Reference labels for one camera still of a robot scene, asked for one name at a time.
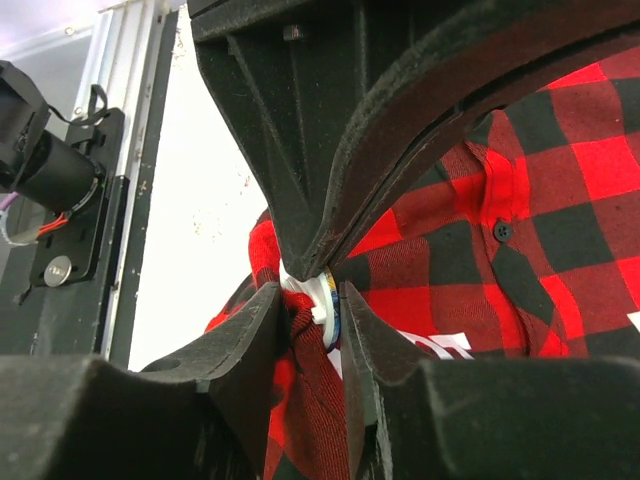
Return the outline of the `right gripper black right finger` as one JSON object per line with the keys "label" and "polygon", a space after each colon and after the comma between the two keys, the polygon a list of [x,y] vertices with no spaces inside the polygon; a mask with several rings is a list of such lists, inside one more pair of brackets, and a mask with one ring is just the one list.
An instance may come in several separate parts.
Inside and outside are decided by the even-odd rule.
{"label": "right gripper black right finger", "polygon": [[635,479],[639,364],[438,360],[341,287],[354,479]]}

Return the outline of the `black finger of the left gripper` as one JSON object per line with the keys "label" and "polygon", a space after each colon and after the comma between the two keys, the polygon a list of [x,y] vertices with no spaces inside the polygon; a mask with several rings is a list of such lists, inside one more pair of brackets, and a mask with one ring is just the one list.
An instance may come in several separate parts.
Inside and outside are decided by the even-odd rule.
{"label": "black finger of the left gripper", "polygon": [[638,26],[635,1],[465,2],[358,104],[334,155],[305,276],[342,260],[482,114],[624,49]]}
{"label": "black finger of the left gripper", "polygon": [[362,1],[192,1],[200,74],[266,200],[287,271],[326,265],[330,171],[365,88]]}

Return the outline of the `round pin badge brooch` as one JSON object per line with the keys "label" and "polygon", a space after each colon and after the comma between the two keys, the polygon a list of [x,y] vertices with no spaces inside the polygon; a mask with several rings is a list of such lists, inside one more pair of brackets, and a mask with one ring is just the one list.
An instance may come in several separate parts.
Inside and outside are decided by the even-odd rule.
{"label": "round pin badge brooch", "polygon": [[279,264],[280,285],[287,291],[305,294],[312,302],[313,322],[322,328],[322,340],[327,353],[333,351],[339,341],[341,318],[337,283],[328,268],[307,281],[290,275],[284,263]]}

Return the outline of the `red black plaid shirt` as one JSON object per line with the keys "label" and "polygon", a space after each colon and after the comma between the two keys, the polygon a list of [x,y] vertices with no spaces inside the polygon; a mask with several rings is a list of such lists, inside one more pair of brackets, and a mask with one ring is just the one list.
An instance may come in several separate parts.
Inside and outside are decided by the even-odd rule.
{"label": "red black plaid shirt", "polygon": [[442,359],[639,355],[639,51],[449,150],[335,272]]}

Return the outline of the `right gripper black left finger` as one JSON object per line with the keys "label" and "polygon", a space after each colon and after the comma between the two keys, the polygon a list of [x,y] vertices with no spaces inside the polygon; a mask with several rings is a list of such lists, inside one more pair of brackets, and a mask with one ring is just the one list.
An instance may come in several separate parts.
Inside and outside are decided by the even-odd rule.
{"label": "right gripper black left finger", "polygon": [[133,373],[96,355],[1,360],[5,479],[258,479],[281,290]]}

